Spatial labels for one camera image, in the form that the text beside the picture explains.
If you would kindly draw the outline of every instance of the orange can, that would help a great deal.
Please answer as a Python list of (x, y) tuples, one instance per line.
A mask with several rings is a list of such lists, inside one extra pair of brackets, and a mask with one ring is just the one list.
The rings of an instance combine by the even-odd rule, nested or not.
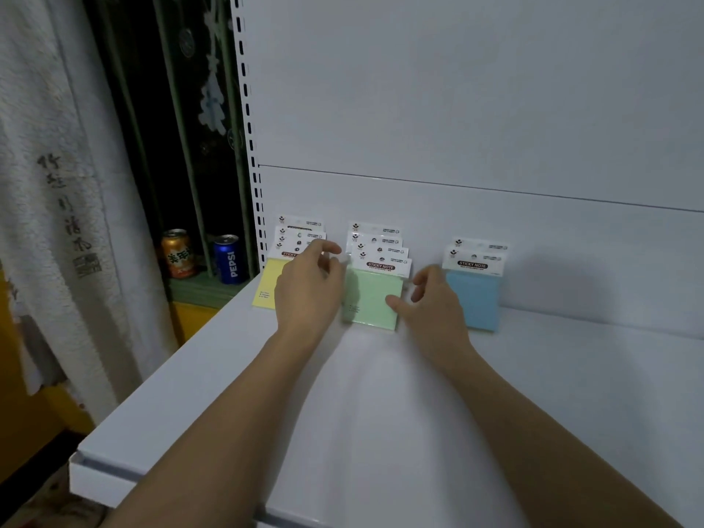
[(164, 231), (161, 248), (172, 277), (183, 279), (196, 274), (196, 257), (186, 230)]

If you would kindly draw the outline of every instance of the soda can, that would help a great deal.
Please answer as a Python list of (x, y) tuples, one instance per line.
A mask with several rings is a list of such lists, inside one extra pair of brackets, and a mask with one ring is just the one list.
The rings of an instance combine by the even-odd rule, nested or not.
[(196, 257), (186, 230), (164, 231), (161, 248), (172, 277), (183, 279), (196, 274)]
[(239, 254), (239, 237), (237, 235), (220, 235), (215, 239), (217, 275), (222, 283), (236, 285), (244, 277), (237, 266)]

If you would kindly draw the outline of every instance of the yellow wall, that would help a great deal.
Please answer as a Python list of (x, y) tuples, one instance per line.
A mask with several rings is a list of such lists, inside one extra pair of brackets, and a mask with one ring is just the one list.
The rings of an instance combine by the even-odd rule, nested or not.
[[(199, 305), (170, 303), (179, 345), (216, 313)], [(20, 468), (63, 429), (89, 434), (93, 422), (60, 387), (28, 396), (22, 380), (19, 338), (8, 309), (7, 288), (0, 270), (0, 481)]]

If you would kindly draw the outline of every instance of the blue can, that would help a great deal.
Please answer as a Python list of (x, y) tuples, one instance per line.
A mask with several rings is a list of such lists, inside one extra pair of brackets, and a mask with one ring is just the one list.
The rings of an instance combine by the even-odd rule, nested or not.
[(237, 265), (239, 237), (220, 235), (215, 239), (217, 275), (222, 283), (237, 285), (244, 281), (242, 268)]

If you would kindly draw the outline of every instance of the curtain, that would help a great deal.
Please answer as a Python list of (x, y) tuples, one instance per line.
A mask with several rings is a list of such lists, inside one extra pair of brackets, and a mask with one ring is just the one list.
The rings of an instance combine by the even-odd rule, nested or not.
[(96, 423), (176, 350), (81, 0), (0, 0), (0, 260)]

